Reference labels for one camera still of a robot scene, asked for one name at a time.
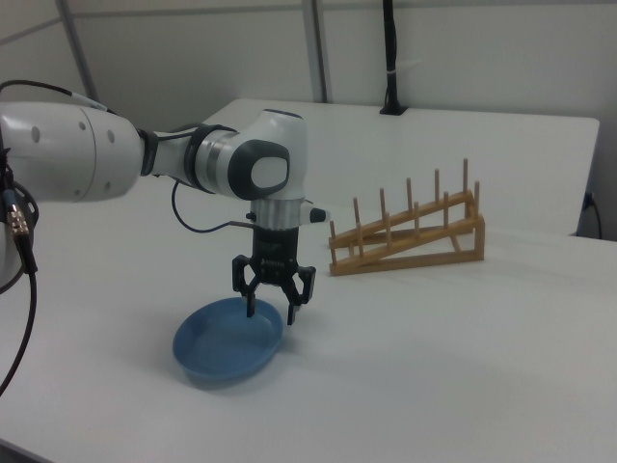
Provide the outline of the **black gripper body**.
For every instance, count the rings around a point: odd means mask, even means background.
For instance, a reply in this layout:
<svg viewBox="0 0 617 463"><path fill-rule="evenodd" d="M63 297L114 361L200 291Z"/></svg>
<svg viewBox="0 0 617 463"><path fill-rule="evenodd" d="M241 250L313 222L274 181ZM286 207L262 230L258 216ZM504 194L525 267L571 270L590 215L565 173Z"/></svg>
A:
<svg viewBox="0 0 617 463"><path fill-rule="evenodd" d="M269 230L255 227L251 268L257 284L290 284L298 270L299 229Z"/></svg>

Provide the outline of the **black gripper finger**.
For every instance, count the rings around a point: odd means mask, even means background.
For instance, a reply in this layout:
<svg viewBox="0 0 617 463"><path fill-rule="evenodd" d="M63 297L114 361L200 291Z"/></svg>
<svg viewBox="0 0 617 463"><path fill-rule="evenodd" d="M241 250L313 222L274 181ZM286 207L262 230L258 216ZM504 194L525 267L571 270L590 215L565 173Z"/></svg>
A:
<svg viewBox="0 0 617 463"><path fill-rule="evenodd" d="M296 287L294 277L297 276L302 283L301 291ZM295 321L295 314L299 309L307 304L312 298L316 268L314 266L300 266L294 264L290 271L283 277L282 291L288 301L287 324L292 325Z"/></svg>
<svg viewBox="0 0 617 463"><path fill-rule="evenodd" d="M239 255L232 260L232 289L241 294L245 299L247 317L252 317L255 314L255 291L260 284L260 279L257 274L254 274L251 281L246 281L245 269L251 267L251 259Z"/></svg>

